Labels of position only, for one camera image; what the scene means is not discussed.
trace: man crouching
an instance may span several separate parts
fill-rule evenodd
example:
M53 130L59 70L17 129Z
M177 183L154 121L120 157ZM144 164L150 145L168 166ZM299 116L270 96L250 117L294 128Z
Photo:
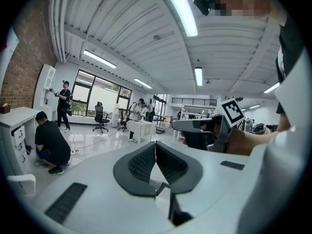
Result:
M38 127L36 129L35 144L39 158L52 167L51 175L64 173L62 165L68 165L70 159L70 147L59 131L56 122L48 120L45 112L36 115Z

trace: black office chair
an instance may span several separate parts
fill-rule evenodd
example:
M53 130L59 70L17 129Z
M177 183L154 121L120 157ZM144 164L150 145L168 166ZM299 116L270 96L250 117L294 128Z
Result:
M127 129L127 121L125 120L126 114L127 114L127 110L126 109L120 109L120 125L122 127L119 127L118 131L119 131L119 129L123 129L122 132L124 132Z
M107 130L107 128L104 127L104 124L107 124L109 122L109 119L107 119L107 116L109 114L106 114L106 118L103 119L103 107L102 107L102 102L97 102L96 105L96 117L94 118L94 120L99 123L99 126L96 127L95 129L101 129L101 132L103 133L103 130Z

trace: railing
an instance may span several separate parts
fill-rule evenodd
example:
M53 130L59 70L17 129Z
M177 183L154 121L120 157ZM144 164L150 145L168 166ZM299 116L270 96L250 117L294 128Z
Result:
M200 106L216 106L216 99L172 98L172 103Z

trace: tissue box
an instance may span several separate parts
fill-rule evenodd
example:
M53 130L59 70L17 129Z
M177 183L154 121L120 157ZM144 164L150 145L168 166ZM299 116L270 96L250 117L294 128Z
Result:
M6 114L6 113L9 113L10 111L11 111L11 105L0 106L0 113L1 114Z

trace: black t-shirt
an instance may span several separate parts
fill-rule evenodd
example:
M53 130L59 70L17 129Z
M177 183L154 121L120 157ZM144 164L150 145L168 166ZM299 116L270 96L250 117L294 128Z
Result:
M37 127L35 144L44 145L50 155L59 162L67 162L70 158L70 147L56 122L47 120Z
M280 67L281 63L279 64L278 57L275 60L275 64L278 80L282 83L293 69L304 47L304 41L301 37L300 31L290 16L287 16L285 26L281 26L279 42L281 45L281 61L283 67ZM284 113L284 109L280 103L278 104L276 112L278 114Z
M61 96L66 96L67 99L58 99L58 104L61 106L62 109L67 110L69 106L69 96L70 96L70 90L69 89L63 89L59 93Z

